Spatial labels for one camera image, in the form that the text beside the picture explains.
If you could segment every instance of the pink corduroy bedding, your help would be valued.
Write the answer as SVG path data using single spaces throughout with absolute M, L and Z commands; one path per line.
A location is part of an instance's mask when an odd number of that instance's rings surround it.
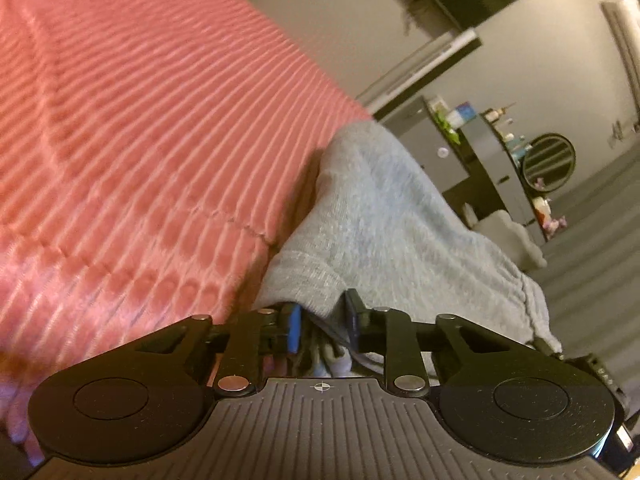
M 0 429 L 46 376 L 245 308 L 367 114 L 245 0 L 0 0 Z

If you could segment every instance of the gray curtain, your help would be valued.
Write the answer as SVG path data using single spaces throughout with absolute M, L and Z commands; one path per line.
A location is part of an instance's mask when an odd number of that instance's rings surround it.
M 569 223 L 533 274 L 568 356 L 597 354 L 640 410 L 640 146 L 552 202 Z

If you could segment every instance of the ribbed fabric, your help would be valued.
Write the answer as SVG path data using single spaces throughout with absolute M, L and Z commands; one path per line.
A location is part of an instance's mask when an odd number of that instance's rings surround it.
M 367 115 L 244 0 L 0 0 L 0 30 L 0 420 L 36 457 L 33 388 L 250 304 Z

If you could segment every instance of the gray garment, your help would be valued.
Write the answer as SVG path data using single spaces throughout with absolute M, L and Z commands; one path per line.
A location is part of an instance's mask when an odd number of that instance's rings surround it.
M 421 322 L 458 314 L 522 343 L 536 335 L 560 351 L 539 286 L 462 224 L 384 127 L 342 128 L 322 156 L 316 193 L 314 208 L 271 262 L 255 308 L 297 302 L 346 345 L 343 312 L 335 305 L 345 289 L 356 288 L 368 307 L 404 310 Z M 347 374 L 348 352 L 322 336 L 306 340 L 312 354 L 321 354 L 332 374 Z M 352 356 L 382 371 L 380 356 Z

